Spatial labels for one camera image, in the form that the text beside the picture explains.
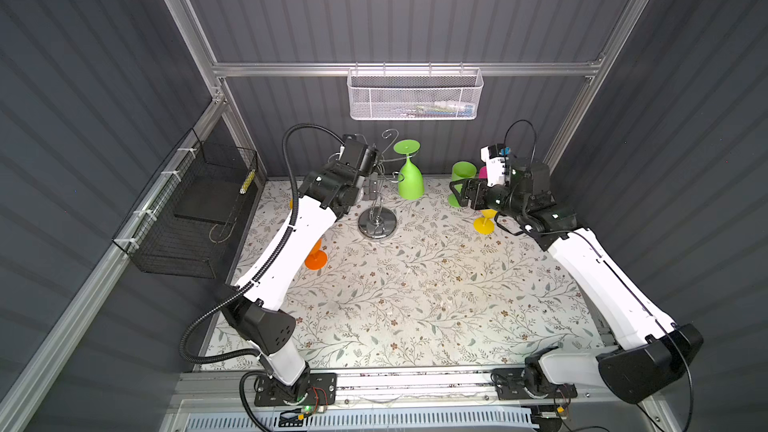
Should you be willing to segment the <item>green wine glass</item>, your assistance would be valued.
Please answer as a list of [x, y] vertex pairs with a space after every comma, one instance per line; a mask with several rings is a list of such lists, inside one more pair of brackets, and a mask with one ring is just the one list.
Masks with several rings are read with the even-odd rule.
[[413, 158], [420, 150], [420, 143], [414, 139], [399, 141], [394, 151], [405, 157], [405, 162], [398, 173], [398, 194], [406, 200], [418, 200], [424, 195], [424, 179], [420, 169], [413, 163]]
[[[477, 168], [476, 166], [467, 161], [459, 161], [456, 162], [452, 167], [452, 181], [462, 180], [462, 179], [469, 179], [469, 178], [475, 178], [477, 175]], [[459, 204], [456, 200], [456, 197], [453, 194], [449, 195], [448, 203], [451, 207], [458, 208]]]

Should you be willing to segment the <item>yellow wine glass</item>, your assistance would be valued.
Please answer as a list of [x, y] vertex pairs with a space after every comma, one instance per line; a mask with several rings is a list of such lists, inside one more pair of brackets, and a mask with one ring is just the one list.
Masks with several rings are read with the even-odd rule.
[[492, 209], [481, 211], [481, 216], [473, 222], [476, 232], [481, 235], [490, 235], [495, 229], [495, 217], [497, 212]]

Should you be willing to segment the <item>chrome wine glass rack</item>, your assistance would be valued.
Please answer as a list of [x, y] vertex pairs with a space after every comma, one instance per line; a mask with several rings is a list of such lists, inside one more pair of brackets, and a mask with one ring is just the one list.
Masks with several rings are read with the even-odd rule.
[[385, 153], [392, 148], [399, 137], [399, 131], [395, 128], [386, 129], [381, 137], [389, 140], [389, 144], [383, 149], [376, 149], [377, 157], [371, 175], [366, 179], [363, 189], [363, 199], [371, 200], [372, 205], [363, 211], [358, 218], [358, 230], [367, 239], [382, 240], [390, 237], [397, 228], [395, 213], [383, 204], [383, 188], [385, 183], [399, 184], [404, 180], [398, 172], [391, 175], [386, 173], [385, 163], [400, 161], [400, 158], [386, 159]]

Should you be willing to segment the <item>orange wine glass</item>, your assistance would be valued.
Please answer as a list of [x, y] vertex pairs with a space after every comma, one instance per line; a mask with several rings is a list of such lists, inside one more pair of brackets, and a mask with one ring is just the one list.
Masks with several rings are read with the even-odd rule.
[[306, 257], [304, 265], [309, 270], [317, 271], [325, 267], [327, 263], [328, 256], [322, 249], [322, 240], [319, 239]]

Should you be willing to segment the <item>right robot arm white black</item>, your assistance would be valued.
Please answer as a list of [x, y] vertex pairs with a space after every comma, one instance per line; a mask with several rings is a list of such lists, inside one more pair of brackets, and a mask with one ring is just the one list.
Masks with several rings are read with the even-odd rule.
[[556, 200], [550, 172], [540, 161], [495, 157], [484, 178], [450, 182], [462, 207], [513, 219], [520, 232], [565, 268], [607, 323], [614, 343], [600, 352], [548, 347], [525, 360], [523, 386], [533, 398], [548, 398], [563, 385], [603, 387], [638, 404], [680, 378], [704, 339], [692, 324], [677, 324], [656, 306], [584, 226], [575, 210]]

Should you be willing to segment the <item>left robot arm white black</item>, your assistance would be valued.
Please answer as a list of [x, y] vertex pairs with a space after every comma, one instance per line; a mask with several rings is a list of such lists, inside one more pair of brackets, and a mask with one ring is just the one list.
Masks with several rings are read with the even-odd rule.
[[239, 297], [225, 305], [228, 325], [260, 356], [263, 367], [286, 387], [304, 380], [308, 365], [292, 341], [296, 319], [282, 310], [289, 286], [312, 249], [361, 197], [379, 151], [354, 135], [339, 153], [298, 182], [289, 175], [292, 207], [260, 258], [236, 282]]

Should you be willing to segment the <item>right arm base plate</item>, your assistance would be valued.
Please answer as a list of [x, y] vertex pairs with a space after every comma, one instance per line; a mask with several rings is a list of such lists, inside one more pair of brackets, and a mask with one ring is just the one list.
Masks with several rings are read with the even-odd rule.
[[572, 384], [551, 383], [536, 367], [496, 368], [490, 373], [491, 384], [500, 400], [566, 399], [577, 397]]

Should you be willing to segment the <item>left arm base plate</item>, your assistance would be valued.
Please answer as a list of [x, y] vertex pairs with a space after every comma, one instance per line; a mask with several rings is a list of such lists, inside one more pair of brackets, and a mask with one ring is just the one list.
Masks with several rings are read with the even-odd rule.
[[292, 386], [277, 378], [261, 376], [256, 380], [253, 404], [256, 407], [329, 406], [336, 402], [338, 375], [310, 372]]

